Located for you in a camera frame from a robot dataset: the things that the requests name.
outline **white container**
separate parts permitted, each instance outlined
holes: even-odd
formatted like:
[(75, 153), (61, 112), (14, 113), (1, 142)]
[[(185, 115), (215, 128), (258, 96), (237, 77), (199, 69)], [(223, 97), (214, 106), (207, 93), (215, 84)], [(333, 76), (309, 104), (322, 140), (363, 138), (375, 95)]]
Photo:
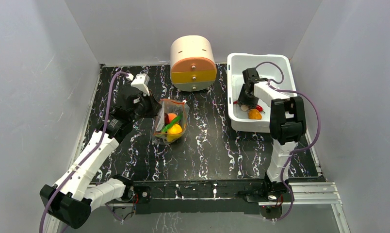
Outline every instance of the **white container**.
[[(296, 90), (291, 71), (291, 65), (287, 57), (283, 55), (252, 55), (247, 53), (231, 53), (227, 60), (227, 100), (228, 113), (231, 118), (232, 128), (236, 131), (269, 133), (270, 108), (262, 100), (258, 105), (265, 113), (261, 113), (261, 120), (250, 120), (248, 112), (244, 112), (237, 104), (233, 104), (239, 97), (241, 87), (244, 83), (242, 71), (247, 68), (256, 67), (261, 62), (273, 62), (277, 64), (284, 73), (284, 82), (271, 85), (284, 90)], [(257, 68), (258, 74), (262, 78), (280, 81), (282, 76), (279, 70), (272, 64), (263, 64)], [(297, 96), (293, 93), (286, 93), (289, 96)]]

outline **clear plastic bag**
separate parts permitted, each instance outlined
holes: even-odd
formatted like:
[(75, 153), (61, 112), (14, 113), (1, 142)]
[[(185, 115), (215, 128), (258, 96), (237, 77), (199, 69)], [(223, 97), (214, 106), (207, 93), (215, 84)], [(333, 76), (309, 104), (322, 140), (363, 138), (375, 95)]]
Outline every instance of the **clear plastic bag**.
[(162, 99), (162, 109), (155, 118), (152, 128), (152, 142), (169, 145), (180, 138), (186, 131), (189, 106), (183, 102)]

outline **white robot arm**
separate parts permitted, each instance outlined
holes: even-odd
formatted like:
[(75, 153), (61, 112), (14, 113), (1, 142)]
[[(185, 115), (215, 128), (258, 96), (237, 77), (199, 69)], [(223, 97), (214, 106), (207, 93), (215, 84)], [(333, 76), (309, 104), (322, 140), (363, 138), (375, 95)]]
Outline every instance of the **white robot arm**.
[(242, 86), (238, 104), (246, 105), (249, 109), (257, 106), (261, 99), (271, 109), (269, 129), (274, 140), (271, 163), (266, 172), (268, 179), (264, 196), (279, 196), (285, 192), (281, 183), (281, 171), (283, 168), (283, 180), (288, 180), (291, 151), (297, 146), (300, 138), (306, 133), (306, 121), (304, 103), (301, 97), (290, 97), (276, 91), (270, 86), (269, 81), (260, 78), (255, 68), (243, 71), (244, 84)]
[[(141, 118), (153, 118), (161, 109), (161, 105), (155, 101), (146, 86), (148, 79), (146, 74), (135, 77), (131, 86), (139, 90), (138, 94), (128, 96), (124, 108), (114, 107), (106, 131), (103, 132), (103, 124), (99, 126), (68, 171), (53, 186), (46, 184), (41, 189), (40, 196), (46, 206), (57, 187), (61, 187), (49, 207), (50, 215), (77, 229), (85, 223), (91, 212), (101, 205), (118, 198), (130, 200), (129, 190), (133, 188), (133, 183), (120, 175), (115, 175), (96, 187), (88, 188), (88, 185), (108, 156), (132, 131), (133, 123)], [(90, 154), (98, 145), (103, 133), (99, 148)]]

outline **black marble surface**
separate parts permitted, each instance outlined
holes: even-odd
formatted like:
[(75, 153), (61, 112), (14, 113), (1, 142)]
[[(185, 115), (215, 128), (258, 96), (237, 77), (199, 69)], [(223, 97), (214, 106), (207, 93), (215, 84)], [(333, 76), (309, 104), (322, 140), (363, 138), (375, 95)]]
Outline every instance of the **black marble surface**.
[[(155, 99), (187, 100), (191, 108), (185, 135), (168, 146), (151, 142), (152, 119), (142, 119), (103, 163), (92, 182), (104, 182), (115, 174), (134, 181), (226, 180), (263, 178), (272, 154), (268, 133), (237, 132), (231, 128), (227, 110), (227, 71), (218, 64), (215, 83), (209, 90), (182, 92), (170, 80), (170, 66), (103, 67), (97, 87), (84, 145), (103, 121), (112, 76), (117, 71), (133, 75), (147, 73)], [(117, 78), (112, 104), (135, 88), (125, 76)], [(303, 138), (299, 147), (307, 145)], [(291, 177), (317, 176), (310, 151), (293, 155)]]

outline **yellow pepper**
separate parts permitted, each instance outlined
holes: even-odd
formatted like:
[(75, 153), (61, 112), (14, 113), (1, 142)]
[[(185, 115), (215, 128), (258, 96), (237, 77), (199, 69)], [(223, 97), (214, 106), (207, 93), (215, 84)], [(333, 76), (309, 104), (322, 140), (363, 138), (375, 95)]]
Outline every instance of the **yellow pepper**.
[(182, 136), (182, 128), (179, 124), (175, 124), (166, 133), (166, 141), (172, 142)]
[(251, 120), (261, 120), (262, 119), (262, 115), (260, 114), (260, 112), (257, 109), (249, 110), (248, 117)]

